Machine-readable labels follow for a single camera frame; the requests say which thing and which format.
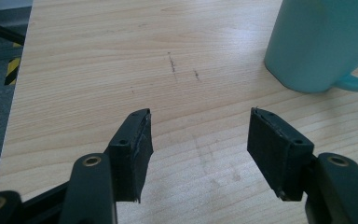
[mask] yellow and black striped tape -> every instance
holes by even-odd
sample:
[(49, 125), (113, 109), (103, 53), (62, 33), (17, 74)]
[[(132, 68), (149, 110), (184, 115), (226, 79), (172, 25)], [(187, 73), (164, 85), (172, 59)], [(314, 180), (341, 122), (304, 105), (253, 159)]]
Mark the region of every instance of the yellow and black striped tape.
[[(13, 43), (13, 47), (17, 48), (21, 45), (17, 43)], [(14, 85), (16, 84), (17, 74), (19, 73), (19, 66), (20, 66), (21, 58), (15, 58), (10, 60), (7, 65), (7, 75), (5, 78), (5, 85)]]

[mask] mug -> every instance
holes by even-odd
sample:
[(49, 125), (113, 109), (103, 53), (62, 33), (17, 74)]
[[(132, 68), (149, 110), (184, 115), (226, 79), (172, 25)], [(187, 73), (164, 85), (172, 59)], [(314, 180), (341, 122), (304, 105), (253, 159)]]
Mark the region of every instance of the mug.
[(358, 0), (283, 0), (265, 66), (294, 91), (358, 91)]

